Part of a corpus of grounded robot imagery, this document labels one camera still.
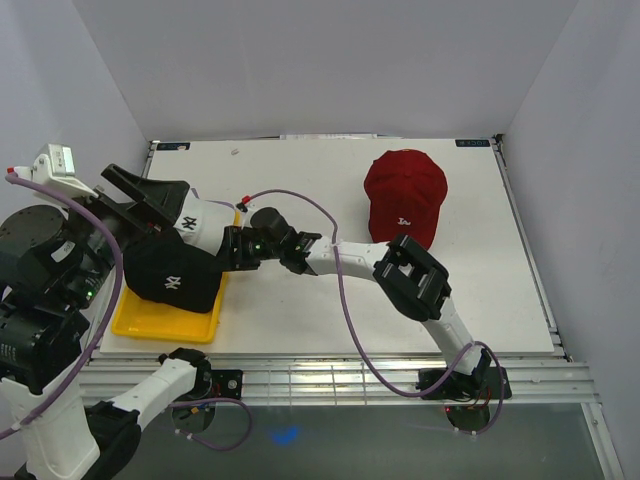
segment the black clamp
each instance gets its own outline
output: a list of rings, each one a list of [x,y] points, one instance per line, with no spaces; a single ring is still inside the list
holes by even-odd
[[[404,316],[418,322],[438,320],[451,295],[447,269],[408,235],[398,235],[388,246],[374,265],[373,278]]]

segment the red cap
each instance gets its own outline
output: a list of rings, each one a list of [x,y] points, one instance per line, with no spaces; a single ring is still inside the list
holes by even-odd
[[[369,231],[374,242],[403,233],[424,248],[433,243],[447,178],[429,156],[418,150],[388,151],[373,162],[364,190],[371,200]]]

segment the gray wall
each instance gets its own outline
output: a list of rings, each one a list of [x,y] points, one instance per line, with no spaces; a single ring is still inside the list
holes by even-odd
[[[74,0],[150,139],[504,132],[576,0]]]
[[[640,4],[580,0],[506,137],[562,338],[640,478]]]
[[[142,169],[146,141],[70,0],[0,2],[0,65],[3,170],[32,164],[46,142],[70,145],[92,186],[109,162]],[[0,181],[0,220],[33,201]],[[0,429],[12,423],[2,402]],[[22,462],[19,435],[2,442],[0,475]]]

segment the baseball cap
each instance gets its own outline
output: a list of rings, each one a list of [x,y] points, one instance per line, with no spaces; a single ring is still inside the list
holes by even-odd
[[[364,190],[371,200],[369,232],[374,242],[388,242],[402,233],[424,248],[431,246],[448,186],[444,172],[426,153],[386,152],[373,162]]]

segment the white embroidered logo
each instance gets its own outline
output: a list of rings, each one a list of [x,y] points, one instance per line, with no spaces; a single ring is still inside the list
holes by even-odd
[[[182,280],[182,277],[167,277],[167,283],[164,284],[164,288],[177,290],[180,286],[180,280]]]

